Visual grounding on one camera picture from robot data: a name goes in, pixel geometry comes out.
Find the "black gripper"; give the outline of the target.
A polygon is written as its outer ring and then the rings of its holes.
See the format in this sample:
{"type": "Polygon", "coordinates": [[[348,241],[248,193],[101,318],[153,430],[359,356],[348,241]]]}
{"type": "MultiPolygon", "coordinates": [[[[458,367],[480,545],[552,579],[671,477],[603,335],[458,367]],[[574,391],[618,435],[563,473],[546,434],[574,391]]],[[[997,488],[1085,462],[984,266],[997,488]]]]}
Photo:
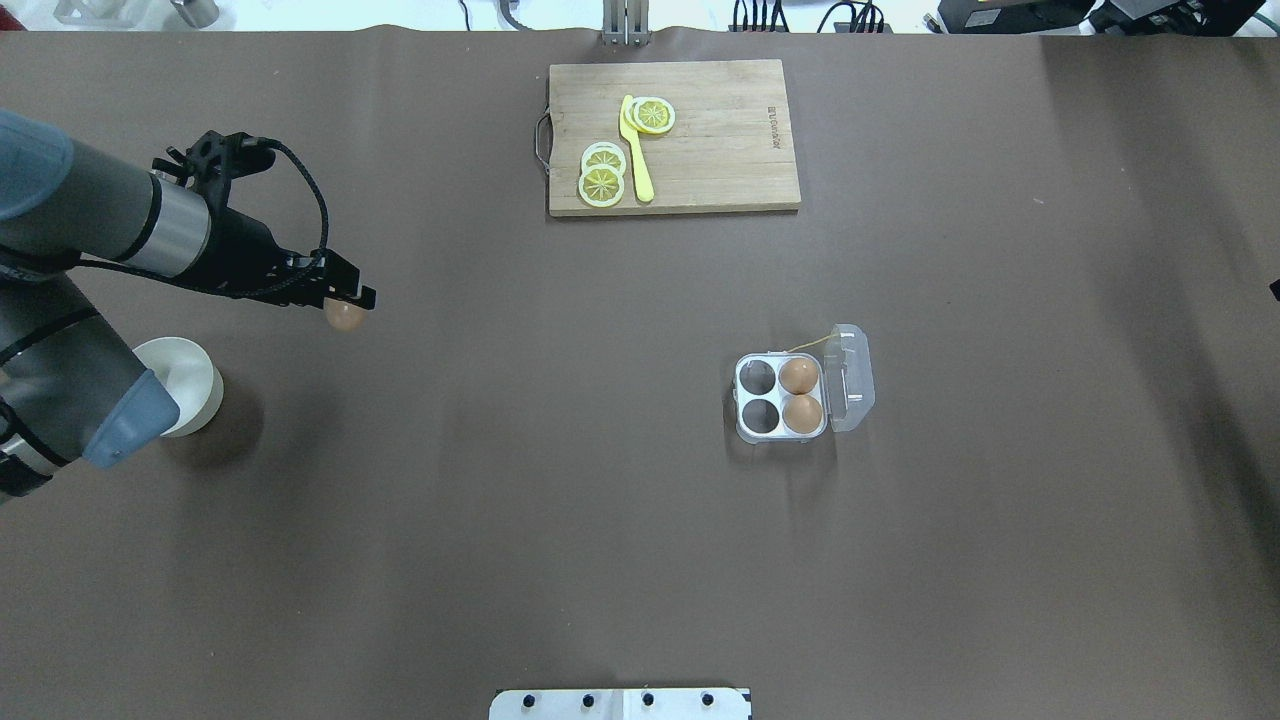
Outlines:
{"type": "Polygon", "coordinates": [[[241,211],[210,211],[210,231],[195,261],[195,287],[228,299],[333,300],[375,309],[376,291],[338,252],[326,252],[329,213],[321,205],[320,243],[308,256],[282,249],[270,229],[241,211]]]}

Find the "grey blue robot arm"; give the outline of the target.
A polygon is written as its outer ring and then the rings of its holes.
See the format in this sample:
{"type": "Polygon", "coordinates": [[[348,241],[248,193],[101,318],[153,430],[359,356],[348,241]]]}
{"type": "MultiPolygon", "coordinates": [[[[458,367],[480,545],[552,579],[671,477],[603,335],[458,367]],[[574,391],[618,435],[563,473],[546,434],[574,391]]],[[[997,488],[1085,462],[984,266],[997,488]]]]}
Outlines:
{"type": "Polygon", "coordinates": [[[3,498],[83,459],[111,468],[180,419],[179,404],[73,282],[120,272],[215,297],[320,307],[337,325],[376,291],[329,245],[330,214],[306,165],[276,138],[209,131],[150,169],[65,131],[3,113],[3,498]],[[284,156],[319,210],[310,252],[283,249],[230,205],[233,183],[284,156]]]}

